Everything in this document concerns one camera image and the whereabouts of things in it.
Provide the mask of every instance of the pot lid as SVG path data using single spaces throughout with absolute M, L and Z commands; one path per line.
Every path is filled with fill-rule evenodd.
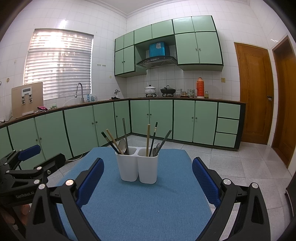
M 155 89 L 153 86 L 149 85 L 145 89 Z
M 167 85 L 166 87 L 162 88 L 161 90 L 174 90 L 173 88 L 170 88 L 169 85 Z

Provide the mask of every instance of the drawer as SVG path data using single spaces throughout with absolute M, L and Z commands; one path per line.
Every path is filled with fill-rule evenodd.
M 239 119 L 240 105 L 219 103 L 218 117 Z
M 218 118 L 217 131 L 231 134 L 237 134 L 239 120 Z
M 216 132 L 215 146 L 234 147 L 237 136 L 233 134 L 225 134 Z

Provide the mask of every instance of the window blind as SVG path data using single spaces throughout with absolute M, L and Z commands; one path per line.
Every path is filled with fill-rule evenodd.
M 74 96 L 79 82 L 91 92 L 93 36 L 60 29 L 35 29 L 25 62 L 24 85 L 43 82 L 43 99 Z

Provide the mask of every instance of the wooden board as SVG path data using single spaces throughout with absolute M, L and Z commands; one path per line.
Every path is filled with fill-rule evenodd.
M 32 87 L 32 102 L 29 95 L 25 95 L 25 104 L 22 104 L 22 89 Z M 11 89 L 12 116 L 18 118 L 30 111 L 36 112 L 38 106 L 43 106 L 43 83 L 22 85 Z

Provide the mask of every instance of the blue tablecloth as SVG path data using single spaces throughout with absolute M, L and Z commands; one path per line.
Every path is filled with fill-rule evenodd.
M 98 157 L 104 173 L 82 211 L 101 240 L 195 240 L 204 229 L 212 213 L 185 150 L 162 149 L 156 183 L 143 184 L 139 178 L 121 180 L 112 148 L 94 148 L 59 185 L 75 179 Z M 77 240 L 61 204 L 58 209 L 69 238 Z

